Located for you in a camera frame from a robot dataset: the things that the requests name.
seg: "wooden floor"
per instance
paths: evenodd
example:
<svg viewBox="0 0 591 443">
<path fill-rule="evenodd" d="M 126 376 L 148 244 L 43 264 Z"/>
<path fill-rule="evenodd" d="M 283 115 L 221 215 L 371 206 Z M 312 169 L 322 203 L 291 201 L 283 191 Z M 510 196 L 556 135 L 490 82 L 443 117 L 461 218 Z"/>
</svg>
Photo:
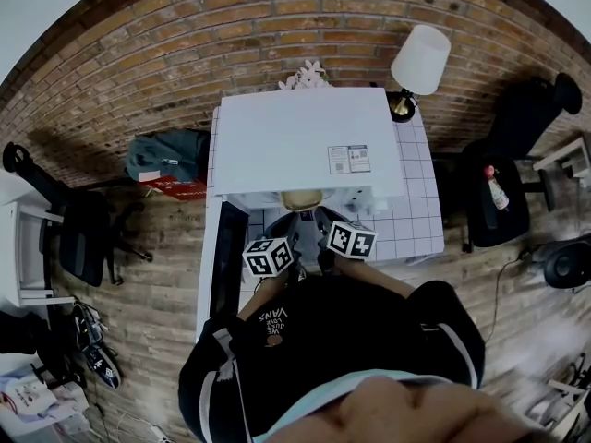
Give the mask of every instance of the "wooden floor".
<svg viewBox="0 0 591 443">
<path fill-rule="evenodd" d="M 532 175 L 524 170 L 524 178 Z M 528 194 L 532 229 L 526 238 L 466 255 L 462 253 L 464 220 L 452 218 L 443 255 L 414 266 L 391 262 L 380 268 L 414 285 L 432 279 L 448 281 L 487 338 L 503 264 L 516 259 L 526 245 L 591 231 L 591 195 L 580 192 L 574 182 L 555 177 L 557 208 L 552 213 L 546 211 L 543 196 Z M 122 207 L 145 191 L 121 188 L 108 194 Z M 120 255 L 125 279 L 120 287 L 103 282 L 102 287 L 91 288 L 59 268 L 54 280 L 96 307 L 108 327 L 105 343 L 117 353 L 123 385 L 113 391 L 97 382 L 95 391 L 90 381 L 87 395 L 104 409 L 110 440 L 116 441 L 117 423 L 123 413 L 129 413 L 158 425 L 178 443 L 194 441 L 178 411 L 176 380 L 195 340 L 204 202 L 164 197 L 143 202 L 145 211 L 128 224 L 133 233 L 130 241 L 153 253 L 151 264 Z M 571 356 L 588 348 L 590 311 L 591 288 L 577 295 L 553 290 L 538 271 L 523 263 L 509 266 L 501 276 L 497 326 L 488 342 L 485 390 L 518 410 L 528 408 L 537 395 L 547 392 L 543 380 L 559 376 Z M 98 411 L 91 408 L 87 414 L 96 434 L 107 441 Z M 128 417 L 121 428 L 154 440 L 147 424 Z M 119 440 L 141 441 L 123 433 Z M 98 438 L 78 435 L 76 441 Z"/>
</svg>

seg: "person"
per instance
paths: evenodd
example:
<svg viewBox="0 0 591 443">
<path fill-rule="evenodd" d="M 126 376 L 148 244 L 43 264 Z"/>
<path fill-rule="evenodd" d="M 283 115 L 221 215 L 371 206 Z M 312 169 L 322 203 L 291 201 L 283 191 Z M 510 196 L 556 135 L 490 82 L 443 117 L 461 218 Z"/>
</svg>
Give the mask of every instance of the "person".
<svg viewBox="0 0 591 443">
<path fill-rule="evenodd" d="M 212 317 L 179 377 L 206 443 L 551 441 L 477 390 L 485 343 L 452 286 L 414 289 L 362 261 L 259 285 Z"/>
</svg>

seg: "brick wall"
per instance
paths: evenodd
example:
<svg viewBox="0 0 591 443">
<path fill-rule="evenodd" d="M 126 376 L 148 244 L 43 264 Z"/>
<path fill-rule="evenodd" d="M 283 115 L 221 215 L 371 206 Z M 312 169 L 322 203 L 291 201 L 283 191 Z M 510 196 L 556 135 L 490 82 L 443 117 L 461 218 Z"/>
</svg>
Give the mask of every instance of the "brick wall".
<svg viewBox="0 0 591 443">
<path fill-rule="evenodd" d="M 395 89 L 389 67 L 417 23 L 452 41 L 439 90 L 420 100 L 433 150 L 486 135 L 508 82 L 560 70 L 585 108 L 535 153 L 589 126 L 590 46 L 540 0 L 84 0 L 0 88 L 2 147 L 24 145 L 71 185 L 116 177 L 136 134 L 207 129 L 223 95 L 274 90 L 305 59 L 335 86 Z"/>
</svg>

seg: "white table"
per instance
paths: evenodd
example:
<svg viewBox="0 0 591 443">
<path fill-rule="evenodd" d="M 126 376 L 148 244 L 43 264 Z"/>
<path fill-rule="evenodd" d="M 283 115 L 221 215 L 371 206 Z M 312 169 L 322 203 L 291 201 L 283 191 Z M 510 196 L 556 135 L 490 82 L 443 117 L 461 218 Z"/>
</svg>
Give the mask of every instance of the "white table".
<svg viewBox="0 0 591 443">
<path fill-rule="evenodd" d="M 63 217 L 45 212 L 39 207 L 11 202 L 0 207 L 0 293 L 15 306 L 56 305 L 73 303 L 74 297 L 56 297 L 54 291 L 44 289 L 42 278 L 27 281 L 27 269 L 42 270 L 42 255 L 26 254 L 25 244 L 39 244 L 39 235 L 24 237 L 25 215 L 52 222 L 63 222 Z"/>
<path fill-rule="evenodd" d="M 216 195 L 213 184 L 213 173 L 217 167 L 215 154 L 219 117 L 220 107 L 213 112 L 211 127 L 205 234 L 197 306 L 198 337 L 209 317 L 212 266 L 223 202 L 223 196 Z M 337 210 L 350 220 L 359 220 L 369 229 L 378 232 L 376 247 L 368 261 L 434 255 L 441 253 L 445 247 L 439 193 L 427 135 L 418 107 L 415 116 L 409 122 L 392 122 L 392 130 L 396 138 L 396 148 L 392 148 L 398 149 L 404 178 L 404 194 L 388 198 L 388 208 L 373 215 L 365 212 L 352 214 L 345 206 L 337 207 Z M 247 213 L 250 217 L 245 243 L 255 239 L 267 226 L 287 213 L 287 210 L 249 210 Z M 251 281 L 246 273 L 245 283 L 241 289 L 241 305 L 252 296 L 255 285 L 256 281 Z"/>
</svg>

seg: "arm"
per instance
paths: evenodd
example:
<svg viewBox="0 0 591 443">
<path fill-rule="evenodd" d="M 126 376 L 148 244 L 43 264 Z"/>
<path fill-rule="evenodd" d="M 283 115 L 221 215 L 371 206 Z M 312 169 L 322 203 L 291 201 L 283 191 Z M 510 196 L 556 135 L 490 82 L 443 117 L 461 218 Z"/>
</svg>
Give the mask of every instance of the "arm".
<svg viewBox="0 0 591 443">
<path fill-rule="evenodd" d="M 277 277 L 268 277 L 264 279 L 255 294 L 247 302 L 240 312 L 238 318 L 247 321 L 247 319 L 254 314 L 259 308 L 275 298 L 277 294 L 285 288 L 285 281 L 288 276 L 287 269 Z"/>
<path fill-rule="evenodd" d="M 405 282 L 398 281 L 394 277 L 390 277 L 377 269 L 372 268 L 363 261 L 354 261 L 339 255 L 335 255 L 334 267 L 337 268 L 344 276 L 348 276 L 358 281 L 366 282 L 368 284 L 378 285 L 394 293 L 398 293 L 405 299 L 415 290 Z"/>
</svg>

